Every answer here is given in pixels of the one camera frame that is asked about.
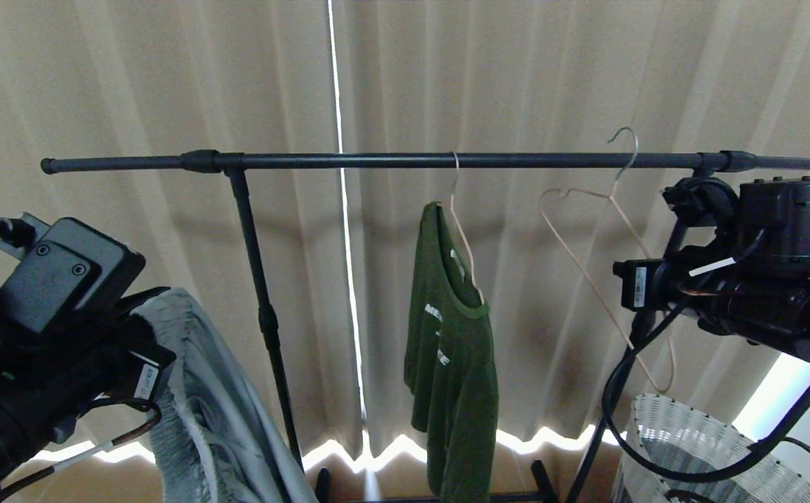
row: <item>clothing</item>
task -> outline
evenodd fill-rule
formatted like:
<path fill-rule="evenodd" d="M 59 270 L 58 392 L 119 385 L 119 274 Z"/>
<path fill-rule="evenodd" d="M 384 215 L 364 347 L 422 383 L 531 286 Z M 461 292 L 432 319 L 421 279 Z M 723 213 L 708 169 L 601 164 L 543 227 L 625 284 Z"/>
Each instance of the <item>clothing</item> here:
<path fill-rule="evenodd" d="M 317 503 L 244 370 L 200 305 L 171 289 L 133 311 L 178 357 L 150 432 L 162 500 Z"/>
<path fill-rule="evenodd" d="M 411 426 L 426 432 L 430 489 L 444 502 L 489 500 L 498 377 L 489 322 L 442 207 L 424 208 L 405 350 Z"/>

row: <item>shirt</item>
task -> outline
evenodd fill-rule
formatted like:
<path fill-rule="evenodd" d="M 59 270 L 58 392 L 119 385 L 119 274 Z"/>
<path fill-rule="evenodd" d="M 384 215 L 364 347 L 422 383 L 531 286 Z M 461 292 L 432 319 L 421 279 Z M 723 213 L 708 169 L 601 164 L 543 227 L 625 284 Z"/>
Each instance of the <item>shirt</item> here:
<path fill-rule="evenodd" d="M 489 322 L 437 203 L 424 208 L 405 350 L 411 424 L 426 432 L 427 477 L 443 502 L 489 500 L 498 377 Z"/>

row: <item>clothes rack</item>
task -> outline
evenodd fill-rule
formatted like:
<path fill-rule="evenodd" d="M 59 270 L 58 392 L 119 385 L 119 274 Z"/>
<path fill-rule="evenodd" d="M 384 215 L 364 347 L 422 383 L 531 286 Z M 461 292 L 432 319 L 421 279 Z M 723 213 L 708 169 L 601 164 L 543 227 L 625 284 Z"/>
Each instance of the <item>clothes rack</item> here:
<path fill-rule="evenodd" d="M 628 153 L 458 153 L 460 168 L 622 168 L 632 154 Z M 197 173 L 224 173 L 228 176 L 238 206 L 238 216 L 246 254 L 252 272 L 252 282 L 259 304 L 259 327 L 270 356 L 271 369 L 277 384 L 277 396 L 283 413 L 290 450 L 302 467 L 302 453 L 296 436 L 296 424 L 290 404 L 289 385 L 284 372 L 280 349 L 277 315 L 268 298 L 268 287 L 261 261 L 249 188 L 244 171 L 247 169 L 339 169 L 339 168 L 453 168 L 452 153 L 375 153 L 375 154 L 245 154 L 222 153 L 217 150 L 193 150 L 180 156 L 94 157 L 93 159 L 43 159 L 41 170 L 48 175 L 69 172 L 126 171 L 140 169 L 185 169 Z M 695 176 L 710 176 L 715 172 L 737 173 L 754 168 L 810 170 L 810 159 L 784 156 L 756 156 L 739 150 L 699 153 L 638 153 L 633 168 L 691 169 Z M 670 248 L 677 247 L 681 238 L 673 233 Z M 622 389 L 615 392 L 618 397 Z M 595 453 L 602 441 L 604 428 L 598 424 L 592 442 L 567 498 L 572 503 L 584 484 Z M 554 503 L 557 496 L 540 461 L 532 465 L 538 493 L 493 495 L 491 501 L 542 501 Z M 315 491 L 321 503 L 328 497 L 329 472 L 322 469 Z M 436 499 L 387 500 L 400 503 L 421 503 Z"/>

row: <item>clothes hanger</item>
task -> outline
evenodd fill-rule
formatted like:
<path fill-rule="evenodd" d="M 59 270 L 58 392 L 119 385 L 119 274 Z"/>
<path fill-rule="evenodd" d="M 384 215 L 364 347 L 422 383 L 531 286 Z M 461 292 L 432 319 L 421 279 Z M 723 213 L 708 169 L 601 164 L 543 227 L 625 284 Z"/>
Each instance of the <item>clothes hanger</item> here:
<path fill-rule="evenodd" d="M 458 220 L 458 213 L 455 211 L 455 190 L 458 188 L 458 178 L 460 178 L 460 159 L 458 159 L 458 152 L 452 152 L 451 155 L 455 157 L 455 182 L 451 185 L 451 197 L 449 199 L 450 206 L 449 210 L 451 211 L 452 217 L 455 219 L 455 226 L 458 227 L 458 232 L 460 233 L 461 239 L 463 241 L 463 247 L 466 248 L 466 255 L 470 258 L 470 282 L 472 283 L 472 287 L 479 292 L 479 302 L 480 305 L 485 305 L 485 296 L 482 295 L 482 290 L 476 286 L 476 277 L 474 275 L 474 271 L 476 270 L 474 261 L 472 260 L 472 249 L 470 249 L 470 243 L 466 240 L 466 235 L 463 233 L 463 227 L 460 225 L 460 220 Z M 452 258 L 456 261 L 458 258 L 455 255 L 454 250 L 451 251 Z"/>
<path fill-rule="evenodd" d="M 613 180 L 613 185 L 612 185 L 612 188 L 609 189 L 609 194 L 601 194 L 600 192 L 587 191 L 587 190 L 584 190 L 584 189 L 574 189 L 574 188 L 569 188 L 569 189 L 563 191 L 559 187 L 554 187 L 552 189 L 548 189 L 547 191 L 542 192 L 542 196 L 538 198 L 538 211 L 539 211 L 539 213 L 542 214 L 542 218 L 545 220 L 545 222 L 548 223 L 548 227 L 551 227 L 551 231 L 554 233 L 554 236 L 555 236 L 555 238 L 557 238 L 557 241 L 559 241 L 561 243 L 561 246 L 563 246 L 563 248 L 567 251 L 567 254 L 570 255 L 570 258 L 574 262 L 575 266 L 577 266 L 581 270 L 581 273 L 584 275 L 584 278 L 586 278 L 586 280 L 588 281 L 589 286 L 591 286 L 591 289 L 593 290 L 594 295 L 597 296 L 597 300 L 600 301 L 600 305 L 603 306 L 603 309 L 605 309 L 605 311 L 609 315 L 610 321 L 612 321 L 613 325 L 616 326 L 616 330 L 618 330 L 619 334 L 622 335 L 622 338 L 624 338 L 625 343 L 628 344 L 628 347 L 630 349 L 635 349 L 635 345 L 632 344 L 631 338 L 629 337 L 629 335 L 627 333 L 625 333 L 624 329 L 622 329 L 622 327 L 619 325 L 619 321 L 618 321 L 618 319 L 616 319 L 615 313 L 613 312 L 612 309 L 609 308 L 609 305 L 607 305 L 606 300 L 603 300 L 603 294 L 600 292 L 600 289 L 598 289 L 597 283 L 594 282 L 591 275 L 588 274 L 587 269 L 584 267 L 583 264 L 581 264 L 581 261 L 578 260 L 577 255 L 575 255 L 575 253 L 572 251 L 570 246 L 567 245 L 565 240 L 562 238 L 561 233 L 557 232 L 557 228 L 554 227 L 554 225 L 551 223 L 551 219 L 549 219 L 547 214 L 544 213 L 544 207 L 543 207 L 543 204 L 542 204 L 543 201 L 544 201 L 544 197 L 546 195 L 548 195 L 549 192 L 557 192 L 557 194 L 561 198 L 567 198 L 568 196 L 570 196 L 570 194 L 572 192 L 579 192 L 580 194 L 587 194 L 587 195 L 594 196 L 594 197 L 597 197 L 597 198 L 605 198 L 605 200 L 609 201 L 609 204 L 612 204 L 612 206 L 615 207 L 616 212 L 619 213 L 619 216 L 622 218 L 622 221 L 625 223 L 625 226 L 628 227 L 628 231 L 631 232 L 632 238 L 635 239 L 635 242 L 637 243 L 638 247 L 640 247 L 641 250 L 644 252 L 644 257 L 645 258 L 653 258 L 653 254 L 651 254 L 651 252 L 647 249 L 646 245 L 644 245 L 644 241 L 642 241 L 641 235 L 639 235 L 637 230 L 635 230 L 635 227 L 632 226 L 631 221 L 628 220 L 628 216 L 626 216 L 625 211 L 622 210 L 622 207 L 619 206 L 619 203 L 616 202 L 616 197 L 615 196 L 616 196 L 616 188 L 619 187 L 619 178 L 622 176 L 622 174 L 625 172 L 626 169 L 629 169 L 629 168 L 631 168 L 631 166 L 634 166 L 635 159 L 637 159 L 637 153 L 638 153 L 638 147 L 639 147 L 637 134 L 635 134 L 635 132 L 628 126 L 619 128 L 619 130 L 616 131 L 616 134 L 614 134 L 613 137 L 610 138 L 609 141 L 607 141 L 607 143 L 613 143 L 613 141 L 615 141 L 616 138 L 619 137 L 619 134 L 622 133 L 622 131 L 628 131 L 628 133 L 631 133 L 632 137 L 635 140 L 635 150 L 634 150 L 634 152 L 632 152 L 631 159 L 628 159 L 628 163 L 625 166 L 623 166 L 622 168 L 619 168 L 619 172 L 616 173 L 616 179 Z M 667 330 L 667 332 L 666 332 L 666 338 L 667 338 L 667 341 L 669 341 L 669 362 L 670 362 L 669 381 L 666 383 L 666 386 L 660 386 L 656 382 L 656 379 L 653 378 L 653 373 L 651 373 L 650 369 L 647 368 L 647 365 L 644 364 L 644 360 L 642 360 L 640 356 L 636 357 L 638 365 L 644 371 L 644 374 L 647 375 L 647 380 L 650 381 L 650 384 L 653 386 L 653 389 L 655 389 L 655 391 L 657 391 L 659 393 L 663 393 L 663 394 L 665 394 L 666 392 L 668 392 L 671 389 L 671 386 L 675 381 L 675 375 L 677 373 L 677 364 L 675 363 L 675 360 L 676 360 L 676 358 L 675 358 L 675 341 L 673 340 L 672 333 L 671 333 L 670 329 Z"/>

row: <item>hanger hook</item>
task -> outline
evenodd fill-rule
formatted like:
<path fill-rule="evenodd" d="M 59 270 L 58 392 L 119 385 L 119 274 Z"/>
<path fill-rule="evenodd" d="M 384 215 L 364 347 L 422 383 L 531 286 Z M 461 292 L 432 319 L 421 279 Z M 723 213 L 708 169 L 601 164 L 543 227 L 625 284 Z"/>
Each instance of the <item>hanger hook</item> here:
<path fill-rule="evenodd" d="M 632 128 L 630 128 L 628 126 L 620 127 L 619 130 L 616 131 L 616 134 L 614 134 L 613 137 L 610 138 L 607 141 L 607 143 L 613 143 L 613 141 L 616 141 L 616 138 L 619 137 L 619 134 L 622 133 L 622 131 L 628 131 L 628 133 L 631 133 L 632 139 L 635 140 L 635 150 L 631 154 L 631 159 L 628 159 L 628 163 L 626 165 L 622 166 L 622 169 L 619 169 L 619 172 L 616 173 L 616 181 L 617 182 L 619 181 L 619 176 L 622 176 L 622 172 L 624 172 L 626 169 L 631 168 L 631 166 L 635 165 L 635 159 L 637 159 L 637 153 L 638 153 L 638 147 L 639 147 L 638 140 L 637 140 L 637 134 L 635 134 L 635 130 L 633 130 Z"/>
<path fill-rule="evenodd" d="M 455 189 L 458 188 L 458 178 L 460 178 L 460 159 L 458 159 L 458 152 L 452 152 L 455 157 L 455 182 L 451 185 L 451 197 L 455 197 Z"/>

